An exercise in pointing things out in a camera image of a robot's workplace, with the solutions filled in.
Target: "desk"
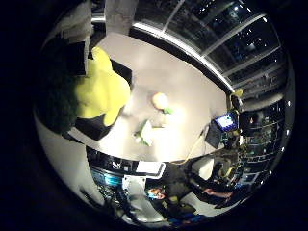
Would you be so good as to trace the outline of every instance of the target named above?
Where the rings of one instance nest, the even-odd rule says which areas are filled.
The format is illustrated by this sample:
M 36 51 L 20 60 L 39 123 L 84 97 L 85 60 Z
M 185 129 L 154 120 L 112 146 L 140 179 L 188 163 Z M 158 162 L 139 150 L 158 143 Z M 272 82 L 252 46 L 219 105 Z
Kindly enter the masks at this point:
M 215 149 L 200 140 L 201 131 L 211 118 L 226 113 L 226 95 L 192 65 L 141 40 L 108 34 L 97 46 L 110 58 L 133 70 L 133 88 L 110 133 L 94 141 L 73 128 L 69 134 L 85 145 L 108 155 L 135 161 L 171 162 L 184 160 Z M 156 92 L 168 97 L 174 114 L 166 128 L 153 130 L 152 146 L 136 143 L 134 134 L 149 119 L 160 126 L 164 115 L 156 110 L 151 97 Z

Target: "dark background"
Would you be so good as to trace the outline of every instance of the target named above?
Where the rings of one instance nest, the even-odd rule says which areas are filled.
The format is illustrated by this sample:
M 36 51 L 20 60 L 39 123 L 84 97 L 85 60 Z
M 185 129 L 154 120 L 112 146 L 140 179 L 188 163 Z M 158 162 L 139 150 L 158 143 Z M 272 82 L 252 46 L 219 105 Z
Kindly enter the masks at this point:
M 31 116 L 39 47 L 61 12 L 76 2 L 24 0 L 2 5 L 2 230 L 129 230 L 94 213 L 63 185 L 44 158 Z M 308 218 L 308 13 L 305 1 L 257 2 L 269 13 L 293 61 L 297 88 L 293 133 L 281 162 L 260 191 L 229 215 L 193 230 L 295 230 L 303 228 Z

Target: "cable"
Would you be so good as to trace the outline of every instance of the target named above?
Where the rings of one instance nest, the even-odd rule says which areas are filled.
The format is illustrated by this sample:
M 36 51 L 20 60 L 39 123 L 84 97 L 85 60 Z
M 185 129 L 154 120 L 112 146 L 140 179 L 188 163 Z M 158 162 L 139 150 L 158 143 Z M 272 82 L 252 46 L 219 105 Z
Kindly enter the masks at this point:
M 185 164 L 185 163 L 189 160 L 189 158 L 191 157 L 191 155 L 193 154 L 193 152 L 194 152 L 196 146 L 198 145 L 199 141 L 200 141 L 200 140 L 203 140 L 202 134 L 201 134 L 201 136 L 198 138 L 198 140 L 194 143 L 194 145 L 193 145 L 193 147 L 192 147 L 190 153 L 187 155 L 186 159 L 185 159 L 183 162 L 181 162 L 181 163 L 170 162 L 170 163 L 173 164 L 173 165 L 177 165 L 177 166 L 181 166 L 181 165 Z

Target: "yellow plush toy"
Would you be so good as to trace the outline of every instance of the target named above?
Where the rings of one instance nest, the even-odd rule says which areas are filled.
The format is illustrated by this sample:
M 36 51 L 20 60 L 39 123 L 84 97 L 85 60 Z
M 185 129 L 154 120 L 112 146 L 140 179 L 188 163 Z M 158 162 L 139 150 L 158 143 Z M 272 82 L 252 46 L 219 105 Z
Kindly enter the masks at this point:
M 88 60 L 87 76 L 77 85 L 78 117 L 94 118 L 105 114 L 104 125 L 112 125 L 119 110 L 127 103 L 130 87 L 113 71 L 112 63 L 102 49 L 92 49 L 93 60 Z

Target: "laptop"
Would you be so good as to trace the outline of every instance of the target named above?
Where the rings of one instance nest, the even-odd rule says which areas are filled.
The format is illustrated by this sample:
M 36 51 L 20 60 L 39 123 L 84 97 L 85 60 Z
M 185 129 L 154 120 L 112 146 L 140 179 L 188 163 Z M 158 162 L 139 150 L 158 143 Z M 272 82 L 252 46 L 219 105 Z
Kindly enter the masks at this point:
M 213 148 L 217 149 L 221 136 L 225 132 L 230 132 L 238 128 L 238 121 L 233 113 L 227 113 L 212 119 L 205 141 Z

